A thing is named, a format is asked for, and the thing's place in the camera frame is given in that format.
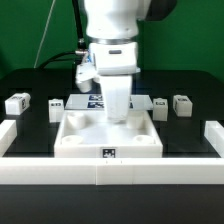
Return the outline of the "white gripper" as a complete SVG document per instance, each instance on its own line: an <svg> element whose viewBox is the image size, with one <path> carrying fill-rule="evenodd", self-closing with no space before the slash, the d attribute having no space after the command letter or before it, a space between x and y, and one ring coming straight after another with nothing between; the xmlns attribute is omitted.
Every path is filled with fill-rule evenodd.
<svg viewBox="0 0 224 224"><path fill-rule="evenodd" d="M139 71L136 65L96 67L103 95L105 114L109 120L125 120L129 111L132 78Z"/></svg>

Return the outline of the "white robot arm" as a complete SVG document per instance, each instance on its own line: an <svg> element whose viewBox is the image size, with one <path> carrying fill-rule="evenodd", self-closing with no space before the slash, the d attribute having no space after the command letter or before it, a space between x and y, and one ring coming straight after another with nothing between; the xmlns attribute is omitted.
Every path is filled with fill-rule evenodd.
<svg viewBox="0 0 224 224"><path fill-rule="evenodd" d="M160 21L177 0L84 0L86 34L91 38L88 74L100 81L106 116L124 120L129 110L132 75L137 72L137 22Z"/></svg>

